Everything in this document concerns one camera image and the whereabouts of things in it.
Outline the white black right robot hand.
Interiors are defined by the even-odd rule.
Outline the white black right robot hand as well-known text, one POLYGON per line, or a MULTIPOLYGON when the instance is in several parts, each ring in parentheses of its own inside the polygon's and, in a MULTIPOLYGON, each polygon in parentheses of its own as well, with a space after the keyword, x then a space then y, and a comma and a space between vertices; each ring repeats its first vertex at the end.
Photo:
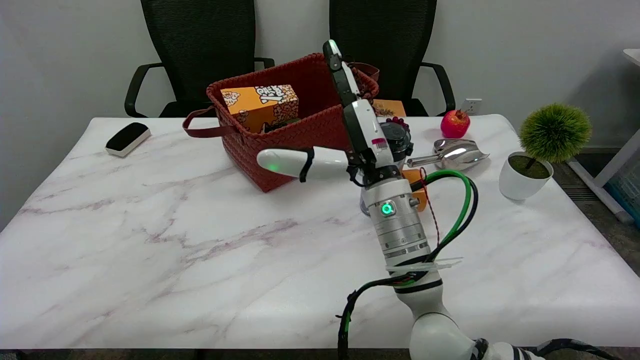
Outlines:
POLYGON ((268 148, 256 156, 259 166, 272 173, 307 180, 329 180, 349 176, 359 187, 400 179, 402 172, 379 123, 375 110, 358 89, 355 75, 344 60, 338 44, 329 39, 323 55, 342 105, 343 125, 350 151, 322 146, 307 149, 268 148))

